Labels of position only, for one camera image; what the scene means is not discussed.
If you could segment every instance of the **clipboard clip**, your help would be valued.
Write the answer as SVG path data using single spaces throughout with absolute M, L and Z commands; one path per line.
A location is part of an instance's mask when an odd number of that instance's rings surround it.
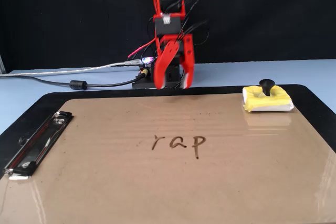
M 27 140 L 19 139 L 22 148 L 3 169 L 10 180 L 28 179 L 37 169 L 63 130 L 73 118 L 70 112 L 59 111 L 50 115 Z

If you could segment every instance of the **sponge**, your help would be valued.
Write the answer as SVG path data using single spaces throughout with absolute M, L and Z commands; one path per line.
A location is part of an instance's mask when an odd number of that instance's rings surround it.
M 286 91 L 273 86 L 270 96 L 266 96 L 262 87 L 250 86 L 243 88 L 244 109 L 251 111 L 290 111 L 294 108 L 293 102 Z

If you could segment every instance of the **black curtain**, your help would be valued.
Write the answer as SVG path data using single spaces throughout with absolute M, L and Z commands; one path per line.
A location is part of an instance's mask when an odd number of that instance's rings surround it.
M 208 18 L 210 32 L 196 62 L 335 58 L 335 3 L 200 0 L 188 23 Z M 124 61 L 149 41 L 153 13 L 152 0 L 0 0 L 0 55 L 8 71 Z M 206 35 L 196 30 L 194 42 Z

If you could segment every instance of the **red wire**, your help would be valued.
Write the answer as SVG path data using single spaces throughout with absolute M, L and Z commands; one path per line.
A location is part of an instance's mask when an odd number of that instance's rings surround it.
M 144 48 L 144 47 L 150 45 L 150 44 L 153 43 L 154 41 L 155 41 L 155 38 L 152 39 L 151 41 L 149 41 L 147 44 L 145 44 L 145 45 L 139 47 L 136 51 L 134 51 L 133 53 L 131 53 L 130 55 L 128 55 L 127 58 L 130 58 L 133 54 L 136 54 L 136 53 L 139 52 L 142 48 Z

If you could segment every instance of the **table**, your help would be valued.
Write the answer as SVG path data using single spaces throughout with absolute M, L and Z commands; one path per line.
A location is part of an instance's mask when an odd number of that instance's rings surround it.
M 277 84 L 301 84 L 308 87 L 331 110 L 336 112 L 336 60 L 263 61 L 236 63 L 196 64 L 193 87 L 248 86 L 256 85 L 261 79 L 273 79 Z M 16 72 L 36 72 L 17 70 Z M 133 79 L 138 67 L 113 67 L 100 71 L 44 76 L 45 80 L 68 82 L 85 80 L 88 83 L 107 84 Z M 131 89 L 126 85 L 108 89 Z M 3 133 L 40 97 L 52 92 L 73 92 L 68 87 L 52 86 L 23 79 L 0 80 L 0 134 Z

